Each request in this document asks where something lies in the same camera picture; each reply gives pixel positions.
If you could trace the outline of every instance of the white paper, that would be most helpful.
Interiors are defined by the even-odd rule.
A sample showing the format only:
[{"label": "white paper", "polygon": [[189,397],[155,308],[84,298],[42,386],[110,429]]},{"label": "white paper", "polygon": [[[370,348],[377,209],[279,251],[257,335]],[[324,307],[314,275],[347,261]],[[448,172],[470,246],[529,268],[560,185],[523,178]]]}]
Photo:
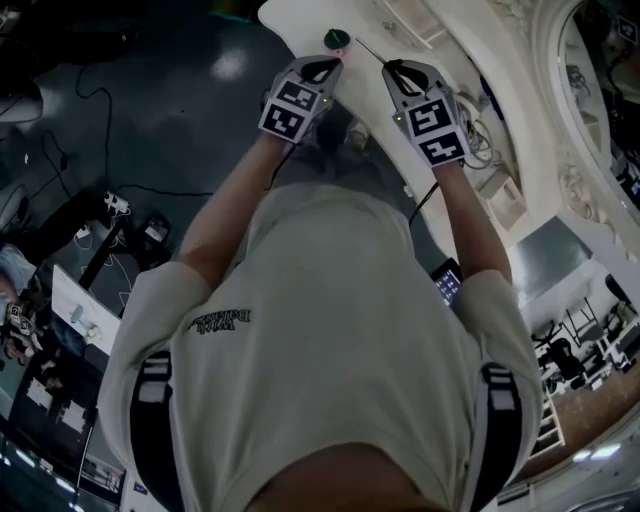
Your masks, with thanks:
[{"label": "white paper", "polygon": [[84,407],[80,407],[77,403],[71,402],[69,407],[64,409],[62,414],[62,422],[69,425],[73,430],[82,434],[84,428]]},{"label": "white paper", "polygon": [[46,410],[49,410],[49,407],[51,407],[51,402],[53,401],[53,397],[36,379],[31,380],[29,390],[27,391],[27,397],[33,400],[38,405],[44,407]]}]

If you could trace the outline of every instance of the white wall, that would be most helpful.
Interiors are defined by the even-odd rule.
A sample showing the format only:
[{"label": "white wall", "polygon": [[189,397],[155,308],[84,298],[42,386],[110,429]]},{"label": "white wall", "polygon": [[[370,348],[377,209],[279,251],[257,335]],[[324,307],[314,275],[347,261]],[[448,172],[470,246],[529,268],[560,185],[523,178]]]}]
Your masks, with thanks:
[{"label": "white wall", "polygon": [[640,264],[627,259],[627,251],[616,245],[611,228],[583,219],[565,208],[558,217],[593,252],[625,291],[633,305],[640,306]]}]

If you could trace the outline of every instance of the white t-shirt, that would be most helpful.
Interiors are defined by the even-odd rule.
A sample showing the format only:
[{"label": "white t-shirt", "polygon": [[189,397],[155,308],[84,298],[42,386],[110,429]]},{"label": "white t-shirt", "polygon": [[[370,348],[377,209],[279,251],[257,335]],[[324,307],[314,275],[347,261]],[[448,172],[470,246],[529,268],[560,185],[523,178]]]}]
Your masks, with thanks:
[{"label": "white t-shirt", "polygon": [[213,293],[180,263],[138,277],[100,418],[115,454],[134,468],[133,387],[141,362],[169,348],[187,510],[244,510],[282,469],[342,443],[379,448],[424,496],[453,510],[483,359],[520,381],[528,442],[518,468],[537,436],[538,366],[517,304],[491,271],[463,283],[454,313],[415,260],[399,212],[334,186],[291,185],[263,201],[246,259]]}]

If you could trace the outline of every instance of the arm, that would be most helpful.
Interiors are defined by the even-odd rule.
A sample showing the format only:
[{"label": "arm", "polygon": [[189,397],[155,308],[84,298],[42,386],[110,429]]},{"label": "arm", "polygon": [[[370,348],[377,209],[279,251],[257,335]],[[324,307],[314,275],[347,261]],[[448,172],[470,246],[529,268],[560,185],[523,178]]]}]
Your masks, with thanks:
[{"label": "arm", "polygon": [[222,282],[238,251],[264,190],[282,161],[283,149],[282,141],[261,134],[187,229],[180,261],[213,289]]},{"label": "arm", "polygon": [[491,220],[459,163],[434,167],[447,205],[453,240],[466,278],[483,270],[499,271],[511,283],[511,266]]}]

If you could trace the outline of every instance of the power strip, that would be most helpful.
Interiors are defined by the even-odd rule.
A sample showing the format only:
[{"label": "power strip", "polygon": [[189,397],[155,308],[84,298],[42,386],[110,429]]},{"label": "power strip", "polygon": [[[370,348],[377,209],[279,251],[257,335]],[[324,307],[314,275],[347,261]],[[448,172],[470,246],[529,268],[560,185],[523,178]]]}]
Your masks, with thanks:
[{"label": "power strip", "polygon": [[129,202],[113,192],[107,192],[104,195],[104,202],[108,209],[113,208],[116,212],[127,213],[129,211]]}]

